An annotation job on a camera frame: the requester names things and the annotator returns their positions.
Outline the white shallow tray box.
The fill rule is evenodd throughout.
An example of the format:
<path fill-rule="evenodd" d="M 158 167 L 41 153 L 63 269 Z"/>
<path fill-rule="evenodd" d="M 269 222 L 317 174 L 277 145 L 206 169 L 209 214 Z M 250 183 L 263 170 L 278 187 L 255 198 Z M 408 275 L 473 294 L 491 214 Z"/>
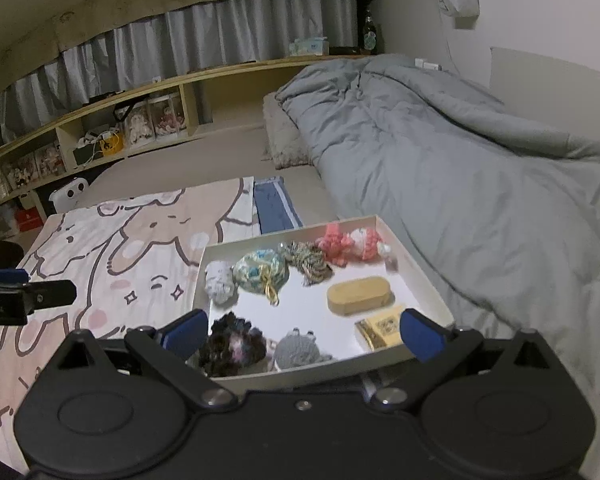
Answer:
<path fill-rule="evenodd" d="M 226 311 L 232 310 L 238 318 L 245 318 L 260 328 L 263 336 L 280 341 L 296 328 L 302 335 L 314 333 L 317 347 L 332 356 L 328 362 L 310 364 L 291 370 L 276 370 L 258 365 L 248 372 L 233 377 L 223 377 L 218 383 L 234 393 L 249 390 L 276 390 L 300 387 L 319 382 L 329 382 L 355 376 L 411 359 L 410 350 L 400 342 L 386 348 L 372 350 L 362 344 L 355 323 L 369 316 L 389 311 L 393 306 L 413 308 L 431 321 L 450 327 L 453 315 L 434 285 L 422 270 L 414 255 L 400 242 L 390 226 L 378 216 L 344 220 L 340 230 L 345 233 L 371 228 L 390 246 L 390 261 L 350 262 L 344 268 L 337 266 L 334 275 L 323 283 L 306 286 L 303 275 L 295 268 L 278 293 L 279 304 L 273 306 L 260 294 L 239 289 L 237 299 L 217 307 L 204 291 L 204 274 L 199 274 L 193 307 L 208 314 L 214 322 Z M 328 291 L 341 283 L 363 278 L 384 278 L 388 282 L 390 297 L 383 308 L 346 313 L 330 307 Z"/>

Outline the doll in clear case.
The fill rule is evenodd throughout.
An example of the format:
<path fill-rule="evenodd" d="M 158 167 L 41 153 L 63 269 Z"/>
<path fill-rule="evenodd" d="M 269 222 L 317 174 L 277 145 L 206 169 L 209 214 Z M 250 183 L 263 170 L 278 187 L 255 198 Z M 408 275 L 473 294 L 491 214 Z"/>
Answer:
<path fill-rule="evenodd" d="M 155 139 L 155 130 L 146 101 L 136 103 L 126 114 L 124 131 L 128 148 L 139 148 Z"/>

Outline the light blue crochet toy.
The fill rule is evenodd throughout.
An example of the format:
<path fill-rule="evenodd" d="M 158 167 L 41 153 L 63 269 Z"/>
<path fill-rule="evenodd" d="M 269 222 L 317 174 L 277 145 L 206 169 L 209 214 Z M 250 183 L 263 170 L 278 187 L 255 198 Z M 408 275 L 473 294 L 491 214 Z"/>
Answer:
<path fill-rule="evenodd" d="M 217 306 L 227 304 L 236 295 L 233 269 L 226 261 L 211 261 L 204 269 L 204 291 Z"/>

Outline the white pink crochet doll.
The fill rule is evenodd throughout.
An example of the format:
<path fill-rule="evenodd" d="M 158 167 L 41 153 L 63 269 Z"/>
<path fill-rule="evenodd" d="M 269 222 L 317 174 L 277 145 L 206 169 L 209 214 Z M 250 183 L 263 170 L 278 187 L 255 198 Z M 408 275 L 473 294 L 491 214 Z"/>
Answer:
<path fill-rule="evenodd" d="M 375 229 L 356 229 L 349 233 L 349 240 L 349 252 L 358 260 L 372 261 L 378 258 L 388 259 L 391 256 L 391 247 Z"/>

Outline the dark glass bottle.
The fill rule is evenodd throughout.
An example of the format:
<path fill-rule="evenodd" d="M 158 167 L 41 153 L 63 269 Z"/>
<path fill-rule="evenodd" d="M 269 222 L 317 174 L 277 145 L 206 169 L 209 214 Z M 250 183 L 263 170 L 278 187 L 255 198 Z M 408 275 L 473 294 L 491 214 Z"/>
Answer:
<path fill-rule="evenodd" d="M 365 11 L 365 18 L 362 29 L 363 50 L 370 55 L 375 55 L 378 50 L 378 35 L 375 22 L 370 9 Z"/>

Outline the wooden oval box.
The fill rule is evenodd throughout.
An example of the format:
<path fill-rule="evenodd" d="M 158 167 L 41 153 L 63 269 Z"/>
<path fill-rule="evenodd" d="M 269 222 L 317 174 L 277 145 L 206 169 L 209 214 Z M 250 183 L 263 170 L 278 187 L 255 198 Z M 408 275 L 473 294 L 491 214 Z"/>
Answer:
<path fill-rule="evenodd" d="M 356 278 L 333 284 L 327 289 L 329 310 L 341 316 L 387 307 L 392 300 L 390 283 L 382 276 Z"/>

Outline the blue yellow crochet pouch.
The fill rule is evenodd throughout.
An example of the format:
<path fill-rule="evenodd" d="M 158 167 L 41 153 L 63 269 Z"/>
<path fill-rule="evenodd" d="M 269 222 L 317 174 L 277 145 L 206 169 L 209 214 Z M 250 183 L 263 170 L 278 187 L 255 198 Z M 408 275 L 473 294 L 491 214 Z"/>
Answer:
<path fill-rule="evenodd" d="M 269 304 L 277 307 L 279 291 L 289 278 L 288 264 L 275 249 L 258 249 L 234 264 L 233 278 L 238 287 L 265 296 Z"/>

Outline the tissue box on shelf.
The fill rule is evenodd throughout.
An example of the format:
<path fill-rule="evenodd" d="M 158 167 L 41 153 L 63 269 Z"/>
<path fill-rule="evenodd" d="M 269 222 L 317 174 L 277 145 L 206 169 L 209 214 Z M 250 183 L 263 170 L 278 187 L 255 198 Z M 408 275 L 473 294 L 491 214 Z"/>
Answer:
<path fill-rule="evenodd" d="M 288 46 L 290 56 L 329 55 L 329 41 L 326 37 L 296 38 Z"/>

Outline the grey crochet mouse toy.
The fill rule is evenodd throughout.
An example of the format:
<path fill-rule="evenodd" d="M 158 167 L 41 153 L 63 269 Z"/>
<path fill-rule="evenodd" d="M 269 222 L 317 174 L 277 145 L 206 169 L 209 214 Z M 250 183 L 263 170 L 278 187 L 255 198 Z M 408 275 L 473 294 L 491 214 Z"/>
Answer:
<path fill-rule="evenodd" d="M 273 364 L 276 370 L 292 370 L 333 359 L 331 354 L 321 352 L 312 330 L 301 333 L 298 328 L 294 328 L 282 338 L 276 344 L 273 353 Z"/>

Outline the white panda device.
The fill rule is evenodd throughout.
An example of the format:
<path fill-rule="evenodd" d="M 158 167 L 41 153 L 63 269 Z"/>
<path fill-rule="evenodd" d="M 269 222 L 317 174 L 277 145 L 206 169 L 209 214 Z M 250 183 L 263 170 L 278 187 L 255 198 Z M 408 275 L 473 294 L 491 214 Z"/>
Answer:
<path fill-rule="evenodd" d="M 76 208 L 81 195 L 87 190 L 88 182 L 82 177 L 74 178 L 69 183 L 50 193 L 56 214 L 64 214 Z"/>

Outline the red box on floor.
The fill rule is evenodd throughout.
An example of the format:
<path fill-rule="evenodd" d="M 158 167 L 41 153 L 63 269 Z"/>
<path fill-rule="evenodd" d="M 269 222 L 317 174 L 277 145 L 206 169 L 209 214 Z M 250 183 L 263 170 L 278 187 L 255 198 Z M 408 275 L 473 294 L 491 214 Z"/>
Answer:
<path fill-rule="evenodd" d="M 20 233 L 35 230 L 44 224 L 44 220 L 35 207 L 18 209 L 15 213 L 15 219 Z"/>

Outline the wooden headboard shelf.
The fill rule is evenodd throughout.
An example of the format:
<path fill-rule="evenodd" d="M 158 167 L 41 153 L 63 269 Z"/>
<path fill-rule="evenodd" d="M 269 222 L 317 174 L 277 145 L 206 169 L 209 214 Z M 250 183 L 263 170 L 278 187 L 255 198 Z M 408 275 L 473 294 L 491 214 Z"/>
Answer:
<path fill-rule="evenodd" d="M 139 154 L 170 148 L 225 130 L 263 125 L 263 98 L 303 67 L 330 61 L 330 55 L 295 56 L 209 68 L 120 92 L 65 114 L 15 141 L 0 146 L 0 206 L 68 177 Z M 173 136 L 128 148 L 124 118 L 140 101 L 178 93 L 186 129 Z M 105 157 L 99 139 L 107 131 L 124 135 L 124 149 Z"/>

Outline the multicolour crochet piece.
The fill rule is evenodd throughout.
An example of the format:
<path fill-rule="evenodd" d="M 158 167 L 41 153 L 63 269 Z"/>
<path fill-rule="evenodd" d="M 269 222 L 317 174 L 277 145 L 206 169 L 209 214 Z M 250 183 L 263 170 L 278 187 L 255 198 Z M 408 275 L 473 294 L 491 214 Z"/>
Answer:
<path fill-rule="evenodd" d="M 323 283 L 334 274 L 323 252 L 314 243 L 282 243 L 278 246 L 278 251 L 286 263 L 303 276 L 304 286 Z"/>

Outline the dark crochet yarn toy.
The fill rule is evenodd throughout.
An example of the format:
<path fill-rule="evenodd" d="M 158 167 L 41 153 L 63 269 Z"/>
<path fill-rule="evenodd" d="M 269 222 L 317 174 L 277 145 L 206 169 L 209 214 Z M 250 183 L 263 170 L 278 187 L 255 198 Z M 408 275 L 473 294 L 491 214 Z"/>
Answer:
<path fill-rule="evenodd" d="M 198 352 L 198 366 L 209 377 L 232 377 L 263 362 L 268 342 L 262 332 L 234 312 L 224 314 Z"/>

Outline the yellow tissue pack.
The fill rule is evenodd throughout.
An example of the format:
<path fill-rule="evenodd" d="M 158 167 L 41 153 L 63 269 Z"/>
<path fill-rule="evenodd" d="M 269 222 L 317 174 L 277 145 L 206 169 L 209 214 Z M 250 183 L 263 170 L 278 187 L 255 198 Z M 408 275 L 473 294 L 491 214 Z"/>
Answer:
<path fill-rule="evenodd" d="M 354 334 L 364 351 L 374 352 L 402 344 L 400 318 L 403 306 L 394 306 L 354 323 Z"/>

